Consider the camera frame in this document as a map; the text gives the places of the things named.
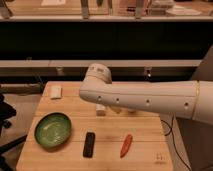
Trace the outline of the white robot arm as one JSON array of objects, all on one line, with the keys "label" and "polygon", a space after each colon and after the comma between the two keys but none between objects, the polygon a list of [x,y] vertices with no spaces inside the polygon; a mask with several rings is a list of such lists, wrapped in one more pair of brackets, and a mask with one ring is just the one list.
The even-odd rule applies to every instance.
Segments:
[{"label": "white robot arm", "polygon": [[93,63],[88,67],[79,96],[85,101],[105,106],[173,114],[213,125],[211,81],[113,84],[110,69]]}]

